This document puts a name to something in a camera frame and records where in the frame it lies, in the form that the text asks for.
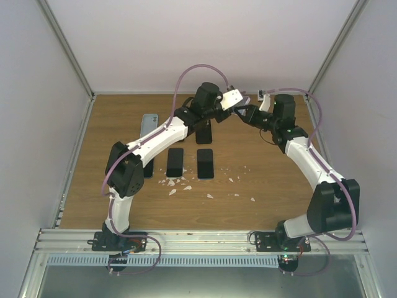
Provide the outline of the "blue smartphone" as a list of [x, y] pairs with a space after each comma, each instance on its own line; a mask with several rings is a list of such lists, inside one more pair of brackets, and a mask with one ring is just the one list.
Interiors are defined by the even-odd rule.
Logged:
[[197, 150], [197, 176], [200, 180], [214, 178], [214, 163], [212, 149]]

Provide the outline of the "light blue phone case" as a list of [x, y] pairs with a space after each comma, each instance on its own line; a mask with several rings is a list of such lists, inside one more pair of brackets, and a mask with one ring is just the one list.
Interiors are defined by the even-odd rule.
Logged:
[[144, 114], [141, 121], [140, 137], [151, 133], [158, 127], [158, 115], [157, 114]]

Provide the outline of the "black smartphone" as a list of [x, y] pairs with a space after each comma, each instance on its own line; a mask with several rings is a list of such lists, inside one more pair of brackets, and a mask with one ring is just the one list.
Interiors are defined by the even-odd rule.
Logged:
[[166, 176], [179, 178], [183, 174], [184, 149], [170, 148], [167, 154]]
[[154, 173], [154, 160], [151, 159], [143, 169], [144, 178], [145, 179], [152, 178], [153, 173]]

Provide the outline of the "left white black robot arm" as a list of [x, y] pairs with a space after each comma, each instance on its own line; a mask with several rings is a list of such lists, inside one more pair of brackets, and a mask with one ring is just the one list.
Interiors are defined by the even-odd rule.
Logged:
[[135, 194], [143, 187], [147, 163], [207, 120], [227, 119], [241, 99], [241, 93], [232, 86], [222, 93], [217, 85], [204, 82], [188, 102], [173, 107], [167, 121], [158, 128], [128, 144], [113, 145], [101, 187], [101, 193], [110, 199], [102, 231], [111, 249], [120, 251], [127, 246], [130, 209]]

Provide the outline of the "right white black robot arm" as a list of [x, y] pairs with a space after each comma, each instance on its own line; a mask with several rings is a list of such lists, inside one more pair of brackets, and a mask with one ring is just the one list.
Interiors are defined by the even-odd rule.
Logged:
[[266, 94], [261, 106], [252, 104], [237, 107], [234, 112], [246, 124], [272, 134], [273, 142], [301, 170], [308, 180], [313, 195], [305, 214], [280, 222], [275, 229], [275, 245], [289, 251], [298, 238], [350, 229], [343, 237], [350, 240], [359, 219], [360, 186], [354, 179], [346, 179], [332, 169], [312, 145], [311, 138], [295, 121], [295, 100], [292, 95], [278, 94], [269, 111], [270, 96]]

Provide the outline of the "lilac phone case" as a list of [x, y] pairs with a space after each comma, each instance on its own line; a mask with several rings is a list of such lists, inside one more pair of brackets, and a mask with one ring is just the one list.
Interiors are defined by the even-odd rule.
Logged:
[[249, 96], [244, 96], [236, 105], [237, 109], [242, 109], [244, 106], [248, 105], [251, 101]]

